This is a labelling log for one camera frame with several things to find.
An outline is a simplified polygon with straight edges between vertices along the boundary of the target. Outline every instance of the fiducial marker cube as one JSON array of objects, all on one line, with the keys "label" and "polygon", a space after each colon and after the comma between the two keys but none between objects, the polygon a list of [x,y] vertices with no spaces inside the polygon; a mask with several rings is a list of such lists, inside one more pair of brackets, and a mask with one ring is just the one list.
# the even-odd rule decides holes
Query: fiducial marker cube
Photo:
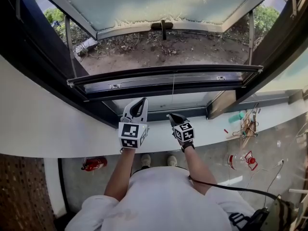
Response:
[{"label": "fiducial marker cube", "polygon": [[147,135],[146,124],[119,122],[119,139],[122,148],[139,149]]},{"label": "fiducial marker cube", "polygon": [[194,138],[193,127],[189,122],[173,127],[174,137],[179,141],[186,142]]}]

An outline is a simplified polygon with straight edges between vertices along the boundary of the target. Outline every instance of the green object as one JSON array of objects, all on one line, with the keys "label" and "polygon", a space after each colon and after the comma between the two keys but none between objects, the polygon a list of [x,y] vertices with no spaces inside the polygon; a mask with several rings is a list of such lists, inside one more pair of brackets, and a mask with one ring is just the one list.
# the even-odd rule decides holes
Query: green object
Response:
[{"label": "green object", "polygon": [[245,114],[243,112],[240,112],[237,115],[231,116],[229,118],[229,123],[233,123],[235,121],[242,120],[244,118],[244,116],[245,116]]}]

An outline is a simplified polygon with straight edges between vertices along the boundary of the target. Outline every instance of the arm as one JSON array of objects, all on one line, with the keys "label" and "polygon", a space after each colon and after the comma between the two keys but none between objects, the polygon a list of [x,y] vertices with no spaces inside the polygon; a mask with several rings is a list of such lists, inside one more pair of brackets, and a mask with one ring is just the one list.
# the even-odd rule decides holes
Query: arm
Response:
[{"label": "arm", "polygon": [[[205,165],[205,163],[202,162],[202,160],[192,146],[188,146],[184,152],[188,164],[188,170],[192,178],[207,183],[217,184],[213,174]],[[199,193],[203,195],[205,195],[207,190],[211,187],[194,181],[193,186]]]},{"label": "arm", "polygon": [[135,151],[135,149],[123,149],[116,168],[108,181],[104,195],[113,197],[118,201],[125,197]]}]

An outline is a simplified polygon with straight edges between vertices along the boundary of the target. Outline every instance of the person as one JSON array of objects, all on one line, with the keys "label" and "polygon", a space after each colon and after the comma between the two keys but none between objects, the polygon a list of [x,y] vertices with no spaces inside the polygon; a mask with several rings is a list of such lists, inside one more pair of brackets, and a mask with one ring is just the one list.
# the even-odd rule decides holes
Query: person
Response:
[{"label": "person", "polygon": [[123,149],[104,195],[85,200],[66,231],[229,231],[231,213],[252,216],[253,208],[237,191],[196,183],[217,184],[193,144],[182,147],[188,170],[177,167],[175,156],[168,167],[150,167],[148,154],[142,168],[131,176],[135,149]]}]

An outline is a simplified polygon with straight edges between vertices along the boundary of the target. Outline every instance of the black cable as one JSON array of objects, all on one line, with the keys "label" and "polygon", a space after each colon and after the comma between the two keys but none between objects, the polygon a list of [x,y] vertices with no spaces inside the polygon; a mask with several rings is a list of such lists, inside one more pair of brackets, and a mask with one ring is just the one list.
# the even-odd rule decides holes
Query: black cable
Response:
[{"label": "black cable", "polygon": [[273,200],[277,199],[277,196],[268,193],[268,192],[264,192],[264,191],[260,191],[260,190],[254,190],[254,189],[246,189],[246,188],[240,188],[240,187],[227,187],[227,186],[220,186],[220,185],[216,185],[216,184],[211,184],[211,183],[207,183],[207,182],[203,182],[203,181],[199,181],[199,180],[195,180],[193,179],[191,176],[188,177],[188,179],[200,183],[200,184],[205,184],[205,185],[209,185],[209,186],[213,186],[213,187],[218,187],[218,188],[222,188],[222,189],[226,189],[226,190],[232,190],[232,191],[244,191],[244,192],[252,192],[252,193],[258,193],[267,197],[272,198]]},{"label": "black cable", "polygon": [[[276,174],[275,178],[271,181],[271,184],[269,185],[268,189],[266,190],[267,193],[268,193],[268,191],[269,191],[269,189],[270,189],[270,186],[273,184],[273,182],[274,182],[275,179],[277,178],[278,174],[280,173],[280,171],[281,171],[281,169],[282,169],[282,167],[283,167],[283,164],[284,164],[284,162],[283,162],[283,160],[282,160],[282,165],[281,165],[281,167],[280,167],[278,173]],[[263,208],[265,207],[265,203],[266,203],[266,195],[265,195],[265,198],[264,198],[264,205],[263,205]]]}]

